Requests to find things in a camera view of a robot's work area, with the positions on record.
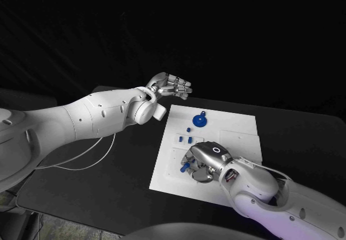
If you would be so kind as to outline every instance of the black background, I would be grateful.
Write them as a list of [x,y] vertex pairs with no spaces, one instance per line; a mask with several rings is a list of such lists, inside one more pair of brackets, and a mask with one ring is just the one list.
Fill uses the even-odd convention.
[[343,1],[116,4],[1,1],[0,87],[65,105],[167,72],[193,97],[346,119]]

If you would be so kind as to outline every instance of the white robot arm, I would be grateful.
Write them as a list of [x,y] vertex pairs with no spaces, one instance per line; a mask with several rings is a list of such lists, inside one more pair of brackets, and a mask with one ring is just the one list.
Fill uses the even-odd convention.
[[[181,165],[200,183],[209,183],[216,176],[233,210],[259,222],[281,239],[339,240],[346,237],[346,207],[278,171],[243,157],[232,158],[216,142],[193,145]],[[285,179],[274,178],[265,169]]]
[[65,106],[33,111],[0,108],[0,192],[27,177],[62,145],[106,137],[151,117],[160,121],[166,108],[157,99],[173,95],[186,100],[190,85],[161,72],[145,87],[95,92]]

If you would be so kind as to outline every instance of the table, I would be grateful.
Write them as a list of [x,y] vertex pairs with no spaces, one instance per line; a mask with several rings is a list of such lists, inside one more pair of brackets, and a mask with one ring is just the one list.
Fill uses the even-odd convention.
[[[115,89],[98,86],[92,92]],[[167,108],[161,121],[151,118],[118,132],[99,164],[82,171],[36,170],[18,192],[18,207],[119,235],[157,224],[190,222],[277,239],[233,209],[148,189],[171,104],[253,115],[262,165],[346,205],[340,191],[346,184],[346,124],[337,117],[193,97],[163,97],[158,103]],[[82,168],[98,161],[111,141],[112,135],[65,167]],[[62,146],[43,164],[72,158],[95,142],[85,139]]]

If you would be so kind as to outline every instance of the blue object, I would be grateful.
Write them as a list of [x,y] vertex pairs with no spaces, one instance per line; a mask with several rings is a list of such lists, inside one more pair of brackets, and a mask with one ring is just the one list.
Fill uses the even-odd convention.
[[206,119],[206,112],[202,111],[200,115],[196,115],[193,117],[193,125],[199,128],[202,128],[207,124],[207,119]]
[[184,165],[180,168],[180,172],[184,173],[186,169],[190,167],[190,164],[186,162]]

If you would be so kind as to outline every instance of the white board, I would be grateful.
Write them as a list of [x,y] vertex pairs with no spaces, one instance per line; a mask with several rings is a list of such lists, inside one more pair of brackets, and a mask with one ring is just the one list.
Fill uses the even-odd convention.
[[[204,127],[196,127],[193,117],[202,111],[207,122]],[[171,105],[148,189],[230,207],[219,182],[197,183],[186,172],[180,172],[187,150],[196,143],[207,141],[219,143],[233,157],[262,162],[253,116]]]

